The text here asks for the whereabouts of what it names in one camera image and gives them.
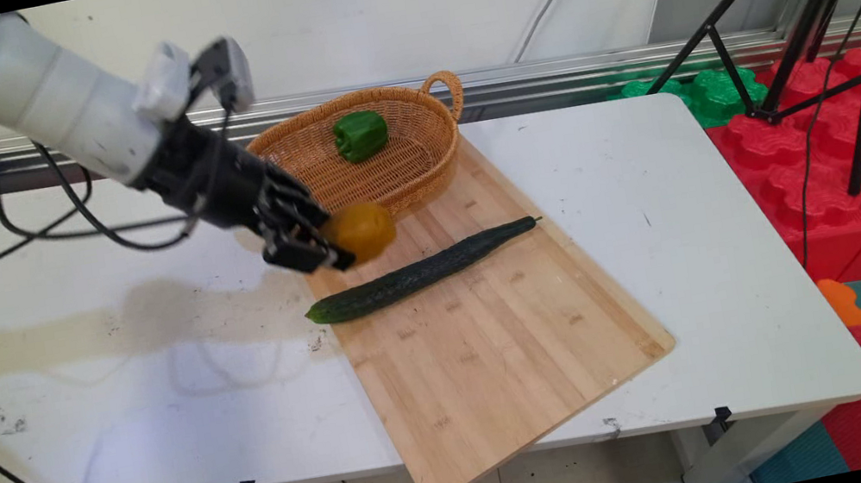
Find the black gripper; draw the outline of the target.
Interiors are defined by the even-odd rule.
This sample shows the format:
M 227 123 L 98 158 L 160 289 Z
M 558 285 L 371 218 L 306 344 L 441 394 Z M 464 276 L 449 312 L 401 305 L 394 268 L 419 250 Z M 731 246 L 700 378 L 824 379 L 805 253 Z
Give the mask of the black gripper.
M 231 108 L 219 129 L 186 116 L 163 123 L 161 143 L 134 180 L 195 220 L 221 229 L 258 228 L 267 264 L 303 274 L 347 271 L 353 252 L 321 235 L 330 213 L 310 189 L 281 167 L 230 142 Z

